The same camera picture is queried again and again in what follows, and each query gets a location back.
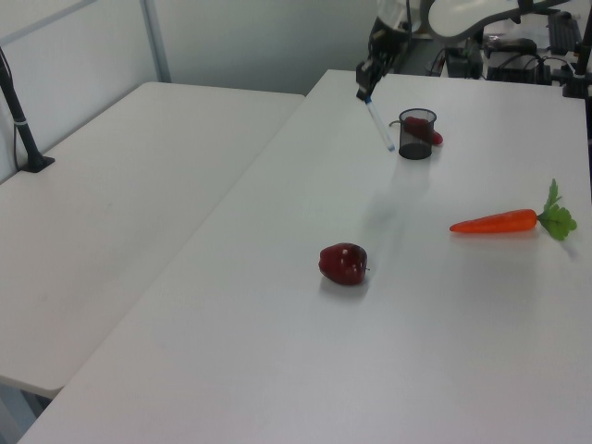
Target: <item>pen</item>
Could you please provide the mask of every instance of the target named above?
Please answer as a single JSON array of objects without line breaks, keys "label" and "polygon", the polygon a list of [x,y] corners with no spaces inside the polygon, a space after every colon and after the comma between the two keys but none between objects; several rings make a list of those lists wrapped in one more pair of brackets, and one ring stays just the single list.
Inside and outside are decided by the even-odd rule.
[{"label": "pen", "polygon": [[366,103],[366,106],[368,107],[368,111],[370,111],[370,116],[372,116],[374,123],[376,123],[376,127],[378,128],[378,132],[380,133],[382,140],[387,145],[387,149],[391,152],[395,151],[395,143],[390,138],[389,130],[387,129],[384,122],[380,118],[380,115],[378,114],[378,110],[374,106],[374,102],[372,102],[372,98],[368,96],[368,97],[366,97],[364,102]]}]

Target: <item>mesh cup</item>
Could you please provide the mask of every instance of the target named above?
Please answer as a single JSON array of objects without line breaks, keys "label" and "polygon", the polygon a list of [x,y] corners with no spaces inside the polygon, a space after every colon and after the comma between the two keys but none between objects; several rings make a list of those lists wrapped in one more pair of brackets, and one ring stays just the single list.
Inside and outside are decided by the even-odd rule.
[{"label": "mesh cup", "polygon": [[429,109],[413,108],[399,115],[401,133],[399,154],[406,159],[425,159],[432,154],[436,114]]}]

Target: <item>orange carrot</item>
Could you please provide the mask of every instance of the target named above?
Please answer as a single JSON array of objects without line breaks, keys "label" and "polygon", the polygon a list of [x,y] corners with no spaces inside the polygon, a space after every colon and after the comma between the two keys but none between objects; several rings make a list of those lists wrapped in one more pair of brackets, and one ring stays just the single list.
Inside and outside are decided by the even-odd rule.
[{"label": "orange carrot", "polygon": [[493,216],[481,217],[454,224],[450,231],[457,233],[508,233],[526,231],[537,224],[533,210],[514,210]]},{"label": "orange carrot", "polygon": [[554,179],[549,187],[547,203],[540,215],[537,216],[533,210],[514,210],[460,222],[450,227],[450,231],[457,233],[509,233],[532,229],[538,221],[553,239],[563,241],[570,231],[577,228],[577,224],[569,211],[557,205],[560,198],[557,182]]}]

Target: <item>red apple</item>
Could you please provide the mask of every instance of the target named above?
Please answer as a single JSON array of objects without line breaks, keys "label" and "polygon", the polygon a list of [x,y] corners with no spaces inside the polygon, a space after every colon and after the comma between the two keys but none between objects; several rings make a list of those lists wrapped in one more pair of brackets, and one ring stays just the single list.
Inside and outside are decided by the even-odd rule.
[{"label": "red apple", "polygon": [[358,285],[364,280],[368,255],[353,243],[338,243],[321,252],[321,273],[340,285]]}]

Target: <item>carrot leaves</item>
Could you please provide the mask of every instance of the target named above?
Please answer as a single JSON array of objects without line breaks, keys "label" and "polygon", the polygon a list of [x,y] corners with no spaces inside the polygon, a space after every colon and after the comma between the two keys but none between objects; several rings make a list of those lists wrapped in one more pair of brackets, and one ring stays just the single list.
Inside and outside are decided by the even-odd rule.
[{"label": "carrot leaves", "polygon": [[549,197],[543,207],[543,212],[537,217],[540,225],[557,241],[563,241],[570,231],[577,228],[577,224],[572,219],[570,212],[557,205],[560,198],[559,188],[554,179],[549,187]]}]

